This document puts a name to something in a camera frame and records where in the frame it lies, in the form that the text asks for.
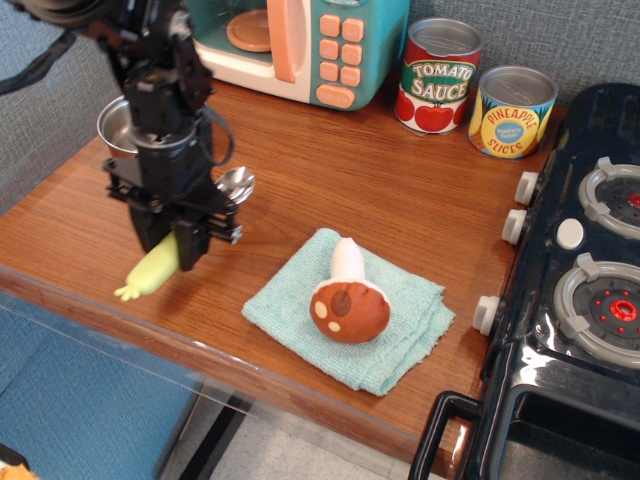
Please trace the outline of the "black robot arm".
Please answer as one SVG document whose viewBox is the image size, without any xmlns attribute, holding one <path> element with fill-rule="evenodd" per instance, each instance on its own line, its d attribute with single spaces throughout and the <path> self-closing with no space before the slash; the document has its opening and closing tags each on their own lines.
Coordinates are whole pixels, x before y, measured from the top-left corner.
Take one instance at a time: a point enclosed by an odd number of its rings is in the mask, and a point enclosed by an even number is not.
<svg viewBox="0 0 640 480">
<path fill-rule="evenodd" d="M 97 42 L 128 102 L 133 158 L 111 158 L 112 197 L 126 202 L 142 247 L 167 235 L 177 241 L 179 267 L 191 270 L 211 238 L 240 236 L 237 206 L 214 184 L 213 127 L 228 125 L 207 101 L 212 73 L 196 51 L 189 12 L 179 1 L 17 1 L 15 9 L 62 28 L 61 36 L 24 70 L 2 80 L 9 94 L 41 79 L 78 36 Z"/>
</svg>

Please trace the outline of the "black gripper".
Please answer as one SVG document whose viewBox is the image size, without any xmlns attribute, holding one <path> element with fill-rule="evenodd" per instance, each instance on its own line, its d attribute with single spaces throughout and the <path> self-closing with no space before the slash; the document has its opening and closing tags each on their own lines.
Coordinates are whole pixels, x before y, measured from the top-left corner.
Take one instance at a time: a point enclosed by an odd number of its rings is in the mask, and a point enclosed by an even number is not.
<svg viewBox="0 0 640 480">
<path fill-rule="evenodd" d="M 179 268 L 190 271 L 212 238 L 235 243 L 241 236 L 238 207 L 212 179 L 213 169 L 231 160 L 234 135 L 209 107 L 194 114 L 138 107 L 129 112 L 138 154 L 105 161 L 109 194 L 128 205 L 146 253 L 173 232 Z"/>
</svg>

